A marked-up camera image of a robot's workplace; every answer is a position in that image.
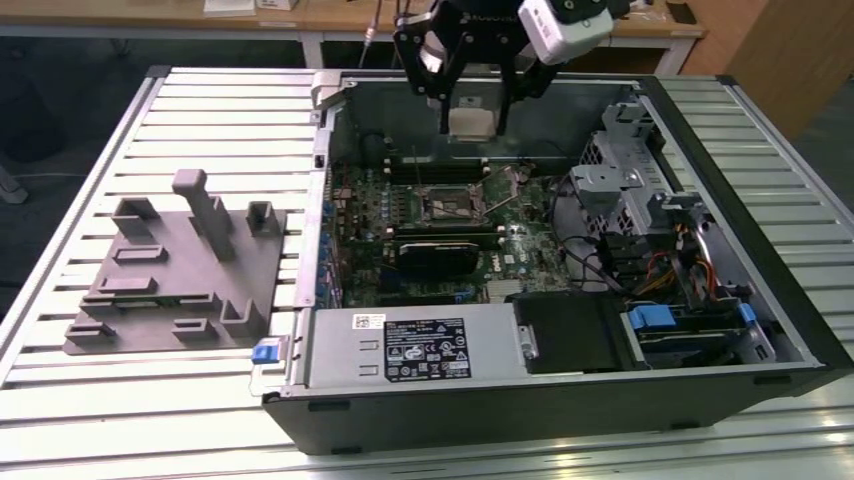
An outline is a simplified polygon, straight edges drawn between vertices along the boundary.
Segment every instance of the slotted aluminum surface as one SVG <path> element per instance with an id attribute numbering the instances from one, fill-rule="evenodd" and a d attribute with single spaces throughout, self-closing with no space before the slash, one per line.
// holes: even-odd
<path id="1" fill-rule="evenodd" d="M 716 82 L 664 83 L 851 351 L 854 250 L 826 187 L 800 161 L 775 149 Z M 146 80 L 82 187 L 78 219 L 60 227 L 2 325 L 1 333 L 14 333 L 0 363 L 0 469 L 9 478 L 233 474 L 408 480 L 613 472 L 644 479 L 804 478 L 816 469 L 820 478 L 850 478 L 851 378 L 800 398 L 768 401 L 708 429 L 307 457 L 249 395 L 248 350 L 66 356 L 62 334 L 114 233 L 105 214 L 122 194 L 149 194 L 161 209 L 185 208 L 165 195 L 176 168 L 205 168 L 210 190 L 229 208 L 269 199 L 288 210 L 273 327 L 289 329 L 307 185 L 297 179 L 311 168 L 309 84 L 309 73 L 288 70 L 174 69 L 165 81 Z M 194 86 L 206 87 L 204 96 Z M 172 125 L 185 128 L 157 128 Z M 262 126 L 256 138 L 252 130 L 236 128 L 246 125 Z M 727 136 L 727 130 L 738 133 Z M 668 159 L 689 185 L 679 159 Z"/>

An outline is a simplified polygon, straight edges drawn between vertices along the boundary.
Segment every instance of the barcode sticker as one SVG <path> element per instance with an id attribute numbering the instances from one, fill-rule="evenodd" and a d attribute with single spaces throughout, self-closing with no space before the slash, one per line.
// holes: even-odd
<path id="1" fill-rule="evenodd" d="M 384 313 L 356 313 L 352 316 L 353 330 L 381 330 L 384 323 Z"/>

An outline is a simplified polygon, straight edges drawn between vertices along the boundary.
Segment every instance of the desk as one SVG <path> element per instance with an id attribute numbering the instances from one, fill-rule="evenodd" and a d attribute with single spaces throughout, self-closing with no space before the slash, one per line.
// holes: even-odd
<path id="1" fill-rule="evenodd" d="M 295 40 L 305 66 L 323 68 L 324 41 L 363 41 L 373 0 L 301 0 L 292 11 L 258 9 L 253 17 L 204 18 L 204 0 L 0 0 L 4 36 L 196 40 Z M 411 11 L 429 0 L 413 0 Z M 391 41 L 395 0 L 383 0 L 376 41 Z M 620 20 L 601 47 L 665 50 L 655 73 L 676 74 L 706 30 L 672 22 L 663 2 L 655 19 Z"/>

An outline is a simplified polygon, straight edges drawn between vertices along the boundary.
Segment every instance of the blue tab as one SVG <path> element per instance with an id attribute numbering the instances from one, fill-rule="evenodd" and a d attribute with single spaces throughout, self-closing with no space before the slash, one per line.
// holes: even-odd
<path id="1" fill-rule="evenodd" d="M 252 349 L 252 363 L 254 365 L 279 363 L 279 346 L 254 345 L 254 348 Z"/>
<path id="2" fill-rule="evenodd" d="M 637 330 L 643 327 L 673 327 L 676 319 L 667 305 L 640 305 L 628 312 L 631 327 Z"/>
<path id="3" fill-rule="evenodd" d="M 752 307 L 748 303 L 739 304 L 738 311 L 742 314 L 742 318 L 746 323 L 754 323 L 756 321 L 756 312 L 752 311 Z"/>
<path id="4" fill-rule="evenodd" d="M 640 330 L 644 327 L 643 316 L 640 312 L 635 308 L 631 312 L 628 312 L 628 321 L 631 322 L 631 328 L 635 330 Z"/>

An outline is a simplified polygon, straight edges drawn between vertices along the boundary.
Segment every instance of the warning label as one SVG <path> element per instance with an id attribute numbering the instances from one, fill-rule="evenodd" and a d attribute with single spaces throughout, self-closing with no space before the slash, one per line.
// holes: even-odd
<path id="1" fill-rule="evenodd" d="M 384 322 L 389 382 L 471 378 L 461 318 Z"/>

